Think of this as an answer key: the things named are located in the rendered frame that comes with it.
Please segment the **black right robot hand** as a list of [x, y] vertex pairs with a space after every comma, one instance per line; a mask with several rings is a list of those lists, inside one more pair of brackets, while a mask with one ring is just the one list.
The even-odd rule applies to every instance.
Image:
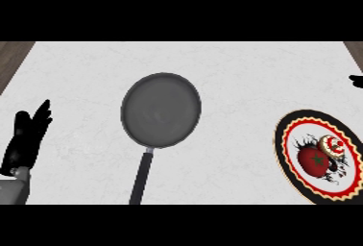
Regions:
[[353, 85], [363, 88], [363, 76], [350, 75], [348, 78], [353, 81]]

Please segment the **black red white plate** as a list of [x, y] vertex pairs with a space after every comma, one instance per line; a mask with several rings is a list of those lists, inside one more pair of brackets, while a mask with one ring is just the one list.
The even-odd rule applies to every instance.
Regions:
[[283, 175], [317, 205], [363, 205], [363, 142], [322, 111], [289, 112], [277, 122], [273, 148]]

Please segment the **grey frying pan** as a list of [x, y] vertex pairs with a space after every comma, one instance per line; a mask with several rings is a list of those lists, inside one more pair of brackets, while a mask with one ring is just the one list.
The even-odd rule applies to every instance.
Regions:
[[131, 140], [146, 147], [128, 198], [142, 203], [153, 151], [180, 143], [193, 132], [201, 115], [201, 98], [190, 81], [174, 73], [142, 78], [121, 105], [121, 122]]

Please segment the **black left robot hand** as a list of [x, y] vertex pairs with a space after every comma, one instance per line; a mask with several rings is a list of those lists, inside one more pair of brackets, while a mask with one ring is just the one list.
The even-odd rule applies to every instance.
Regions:
[[50, 100], [44, 101], [34, 116], [27, 111], [16, 113], [15, 133], [0, 165], [1, 175], [13, 177], [21, 167], [32, 168], [52, 121]]

